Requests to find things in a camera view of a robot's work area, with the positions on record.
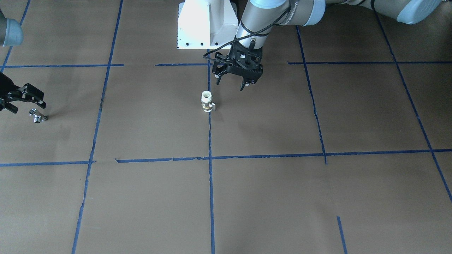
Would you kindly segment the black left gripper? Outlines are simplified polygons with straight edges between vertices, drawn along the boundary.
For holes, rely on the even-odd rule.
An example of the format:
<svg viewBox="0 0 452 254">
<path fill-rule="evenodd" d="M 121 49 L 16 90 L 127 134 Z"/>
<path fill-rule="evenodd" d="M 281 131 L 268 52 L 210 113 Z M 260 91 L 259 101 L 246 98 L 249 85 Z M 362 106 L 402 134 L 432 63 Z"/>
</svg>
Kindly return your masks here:
<svg viewBox="0 0 452 254">
<path fill-rule="evenodd" d="M 227 58 L 229 62 L 221 65 L 213 64 L 216 85 L 219 85 L 222 77 L 228 73 L 243 77 L 240 91 L 243 91 L 246 86 L 254 84 L 255 79 L 259 79 L 263 74 L 262 54 L 262 48 L 249 50 L 241 44 L 233 44 Z"/>
</svg>

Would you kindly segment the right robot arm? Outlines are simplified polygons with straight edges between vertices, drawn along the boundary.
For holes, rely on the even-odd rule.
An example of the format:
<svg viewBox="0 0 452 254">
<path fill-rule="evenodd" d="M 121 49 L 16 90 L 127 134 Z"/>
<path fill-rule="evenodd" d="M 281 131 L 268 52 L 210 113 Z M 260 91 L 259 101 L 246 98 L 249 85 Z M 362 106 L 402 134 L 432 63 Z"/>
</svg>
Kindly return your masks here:
<svg viewBox="0 0 452 254">
<path fill-rule="evenodd" d="M 21 25 L 14 19 L 8 19 L 0 12 L 0 40 L 3 47 L 18 46 L 24 40 Z M 8 110 L 13 114 L 18 112 L 18 108 L 12 104 L 14 101 L 35 103 L 41 108 L 46 108 L 44 102 L 44 92 L 34 87 L 30 83 L 24 86 L 16 86 L 12 79 L 4 73 L 0 73 L 0 110 Z"/>
</svg>

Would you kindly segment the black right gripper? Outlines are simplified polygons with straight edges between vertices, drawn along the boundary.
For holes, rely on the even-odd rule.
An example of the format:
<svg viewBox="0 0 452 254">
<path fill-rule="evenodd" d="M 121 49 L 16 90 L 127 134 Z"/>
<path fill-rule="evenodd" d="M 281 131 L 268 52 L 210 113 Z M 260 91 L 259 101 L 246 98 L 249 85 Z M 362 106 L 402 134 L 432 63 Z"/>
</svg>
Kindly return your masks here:
<svg viewBox="0 0 452 254">
<path fill-rule="evenodd" d="M 13 114 L 17 114 L 18 108 L 5 101 L 8 98 L 8 94 L 13 92 L 13 98 L 17 98 L 17 91 L 21 92 L 21 101 L 35 103 L 40 108 L 46 108 L 46 103 L 44 102 L 44 92 L 34 87 L 30 83 L 24 84 L 21 88 L 16 86 L 14 82 L 7 77 L 4 73 L 0 73 L 0 111 L 7 110 Z"/>
</svg>

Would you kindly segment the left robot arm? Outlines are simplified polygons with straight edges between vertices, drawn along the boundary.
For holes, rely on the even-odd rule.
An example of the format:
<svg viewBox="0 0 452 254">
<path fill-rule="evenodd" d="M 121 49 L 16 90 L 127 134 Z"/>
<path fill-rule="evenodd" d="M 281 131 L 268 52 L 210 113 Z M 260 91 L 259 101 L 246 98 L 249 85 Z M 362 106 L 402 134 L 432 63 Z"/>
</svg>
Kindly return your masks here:
<svg viewBox="0 0 452 254">
<path fill-rule="evenodd" d="M 376 13 L 408 25 L 428 17 L 440 4 L 439 0 L 249 0 L 234 39 L 227 42 L 229 53 L 218 49 L 203 57 L 213 63 L 212 74 L 219 85 L 226 74 L 242 77 L 240 89 L 255 84 L 263 74 L 263 46 L 274 26 L 311 26 L 323 18 L 334 5 L 363 6 Z"/>
</svg>

